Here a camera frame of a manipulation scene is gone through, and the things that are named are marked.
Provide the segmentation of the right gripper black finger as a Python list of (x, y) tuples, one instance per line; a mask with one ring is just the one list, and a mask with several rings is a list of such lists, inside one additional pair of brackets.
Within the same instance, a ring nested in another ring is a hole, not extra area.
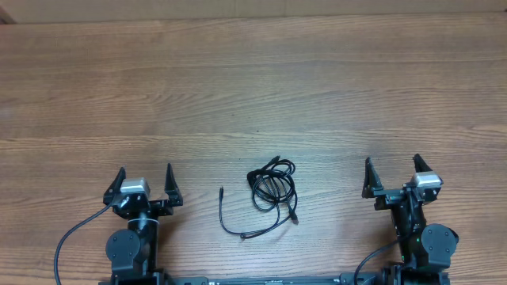
[(420, 154), (415, 154), (413, 156), (414, 168), (416, 173), (422, 172), (431, 172), (432, 169), (427, 165), (425, 160), (422, 158)]
[(362, 189), (363, 197), (376, 197), (383, 190), (383, 185), (375, 171), (372, 159), (367, 157), (365, 160), (365, 177)]

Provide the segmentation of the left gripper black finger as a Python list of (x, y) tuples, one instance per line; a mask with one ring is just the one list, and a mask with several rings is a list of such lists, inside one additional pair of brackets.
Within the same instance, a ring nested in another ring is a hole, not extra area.
[(168, 195), (170, 202), (181, 202), (182, 195), (179, 187), (177, 186), (177, 182), (175, 181), (175, 177), (173, 174), (173, 168), (170, 163), (167, 164), (166, 168), (166, 180), (164, 192)]
[(125, 178), (126, 178), (125, 168), (120, 167), (118, 174), (116, 175), (113, 182), (106, 189), (104, 196), (114, 196), (115, 194), (119, 193), (120, 187)]

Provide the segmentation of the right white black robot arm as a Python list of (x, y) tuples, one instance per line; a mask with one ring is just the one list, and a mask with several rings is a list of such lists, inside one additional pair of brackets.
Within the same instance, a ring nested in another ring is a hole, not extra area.
[[(415, 173), (399, 189), (385, 189), (371, 158), (365, 160), (362, 196), (375, 200), (377, 211), (389, 210), (396, 231), (396, 239), (366, 256), (353, 273), (355, 284), (449, 284), (445, 271), (451, 266), (452, 255), (459, 243), (459, 235), (451, 228), (428, 224), (423, 207), (437, 200), (443, 180), (420, 154), (413, 156)], [(380, 274), (363, 279), (360, 270), (371, 259), (395, 245), (399, 246), (402, 261), (391, 263)]]

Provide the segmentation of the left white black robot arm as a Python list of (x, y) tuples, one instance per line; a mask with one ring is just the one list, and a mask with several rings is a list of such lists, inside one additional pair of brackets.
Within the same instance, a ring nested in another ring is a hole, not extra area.
[(111, 262), (111, 284), (174, 284), (172, 277), (157, 263), (159, 218), (173, 214), (183, 204), (171, 164), (166, 168), (166, 199), (150, 199), (147, 179), (127, 178), (121, 168), (103, 195), (103, 203), (128, 224), (114, 232), (105, 252)]

